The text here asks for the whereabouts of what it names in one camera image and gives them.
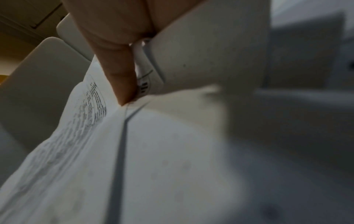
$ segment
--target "wall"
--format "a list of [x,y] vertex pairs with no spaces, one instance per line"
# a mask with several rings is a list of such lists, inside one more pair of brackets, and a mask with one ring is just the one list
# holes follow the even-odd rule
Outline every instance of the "wall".
[[34,48],[34,45],[0,32],[0,75],[10,75]]

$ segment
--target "hand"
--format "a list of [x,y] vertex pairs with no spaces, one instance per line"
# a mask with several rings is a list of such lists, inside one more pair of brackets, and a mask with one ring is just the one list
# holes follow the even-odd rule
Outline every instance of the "hand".
[[203,0],[63,0],[111,83],[120,105],[137,91],[129,47],[152,37]]

